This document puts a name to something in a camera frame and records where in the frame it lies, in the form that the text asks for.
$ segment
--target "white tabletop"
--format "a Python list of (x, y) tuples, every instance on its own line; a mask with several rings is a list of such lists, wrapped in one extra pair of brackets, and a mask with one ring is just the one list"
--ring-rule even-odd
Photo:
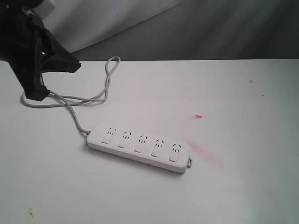
[[(46, 86), (92, 97), (104, 64)], [(107, 102), (74, 108), (89, 130), (188, 141), (183, 175), (89, 149), (66, 108), (24, 107), (9, 65), (0, 73), (0, 223), (298, 223), (299, 60), (121, 62)]]

